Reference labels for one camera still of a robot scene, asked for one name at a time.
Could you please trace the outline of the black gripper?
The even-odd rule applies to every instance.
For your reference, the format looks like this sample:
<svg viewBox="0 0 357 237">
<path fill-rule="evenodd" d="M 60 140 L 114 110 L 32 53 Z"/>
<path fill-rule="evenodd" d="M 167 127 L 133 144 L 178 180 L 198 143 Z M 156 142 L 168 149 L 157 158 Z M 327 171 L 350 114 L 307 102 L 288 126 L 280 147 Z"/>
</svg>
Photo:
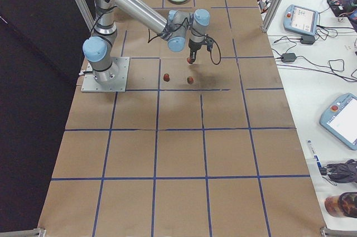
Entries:
<svg viewBox="0 0 357 237">
<path fill-rule="evenodd" d="M 192 39 L 189 39 L 189 48 L 190 48 L 189 57 L 192 58 L 192 64 L 196 61 L 196 53 L 201 49 L 202 45 L 204 45 L 204 40 L 200 42 L 195 42 Z"/>
</svg>

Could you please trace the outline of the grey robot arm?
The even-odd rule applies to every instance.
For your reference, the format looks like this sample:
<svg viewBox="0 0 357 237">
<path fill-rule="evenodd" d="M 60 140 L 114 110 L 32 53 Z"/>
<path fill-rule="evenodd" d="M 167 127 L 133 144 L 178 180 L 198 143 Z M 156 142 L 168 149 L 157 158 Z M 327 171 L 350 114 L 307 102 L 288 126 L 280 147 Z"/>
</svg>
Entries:
<svg viewBox="0 0 357 237">
<path fill-rule="evenodd" d="M 195 12 L 170 10 L 164 17 L 142 0 L 95 0 L 97 20 L 94 33 L 83 43 L 83 52 L 92 67 L 93 78 L 99 84 L 113 81 L 119 73 L 119 67 L 110 56 L 117 36 L 113 15 L 116 7 L 167 41 L 171 51 L 180 52 L 188 45 L 189 63 L 195 62 L 196 53 L 202 46 L 208 51 L 213 49 L 213 40 L 206 34 L 210 13 L 205 9 Z"/>
</svg>

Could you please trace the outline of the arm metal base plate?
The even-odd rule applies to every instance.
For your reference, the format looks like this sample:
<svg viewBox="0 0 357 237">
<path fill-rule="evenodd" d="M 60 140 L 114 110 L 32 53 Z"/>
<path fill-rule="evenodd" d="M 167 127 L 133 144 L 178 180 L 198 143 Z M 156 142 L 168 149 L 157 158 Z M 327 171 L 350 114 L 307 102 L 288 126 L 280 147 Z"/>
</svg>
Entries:
<svg viewBox="0 0 357 237">
<path fill-rule="evenodd" d="M 126 91 L 130 57 L 111 57 L 111 67 L 103 72 L 94 71 L 90 64 L 82 71 L 83 93 L 111 93 Z"/>
</svg>

